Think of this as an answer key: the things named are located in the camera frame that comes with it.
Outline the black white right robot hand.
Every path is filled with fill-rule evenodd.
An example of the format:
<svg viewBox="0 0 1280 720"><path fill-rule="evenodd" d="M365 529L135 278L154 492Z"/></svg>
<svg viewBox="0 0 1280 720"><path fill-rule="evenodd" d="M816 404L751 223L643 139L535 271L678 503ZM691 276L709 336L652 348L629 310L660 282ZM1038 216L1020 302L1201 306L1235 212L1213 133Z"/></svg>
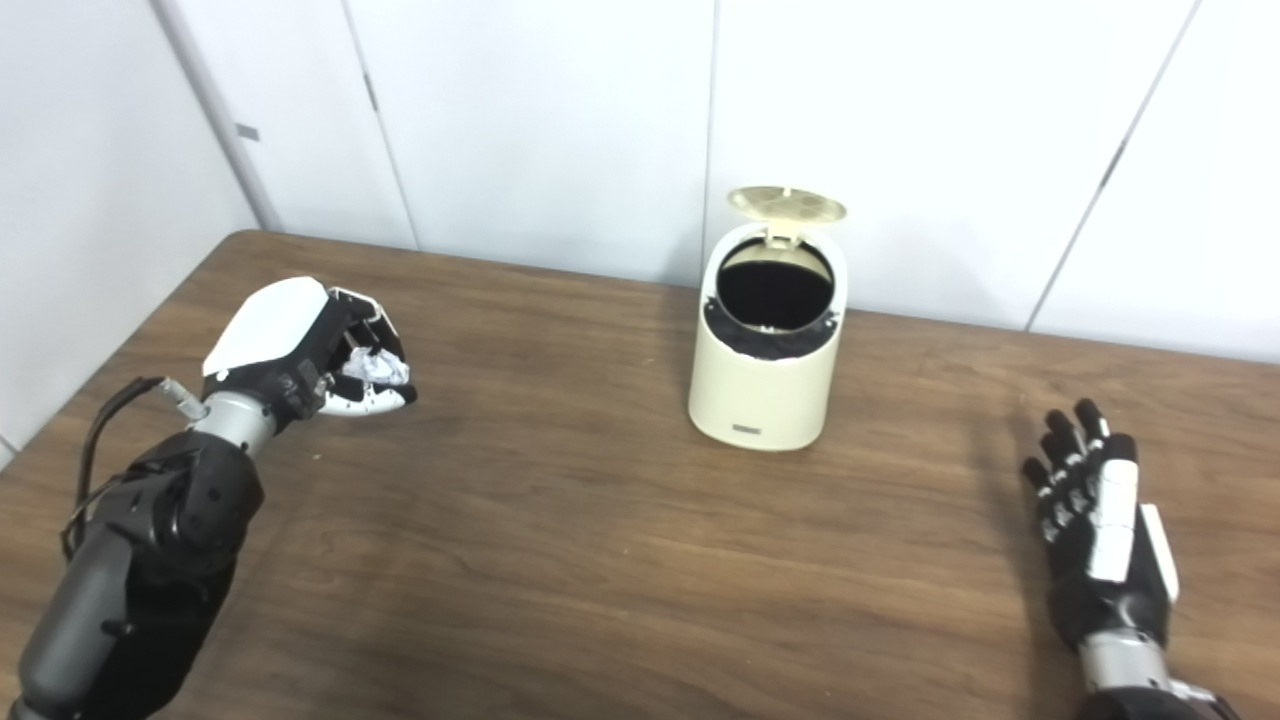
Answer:
<svg viewBox="0 0 1280 720"><path fill-rule="evenodd" d="M1158 509L1139 500L1137 441L1092 398L1073 411L1046 414L1039 455L1021 466L1047 553L1051 625L1073 650L1101 632L1167 648L1180 582Z"/></svg>

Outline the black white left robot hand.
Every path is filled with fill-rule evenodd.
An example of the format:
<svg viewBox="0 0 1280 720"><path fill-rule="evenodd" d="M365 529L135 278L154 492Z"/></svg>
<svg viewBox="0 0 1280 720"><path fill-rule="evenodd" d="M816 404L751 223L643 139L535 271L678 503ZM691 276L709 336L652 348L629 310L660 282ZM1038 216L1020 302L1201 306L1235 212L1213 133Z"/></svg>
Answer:
<svg viewBox="0 0 1280 720"><path fill-rule="evenodd" d="M317 414L379 415L419 400L384 306L308 275L251 293L205 357L202 375L204 398L250 398L278 432Z"/></svg>

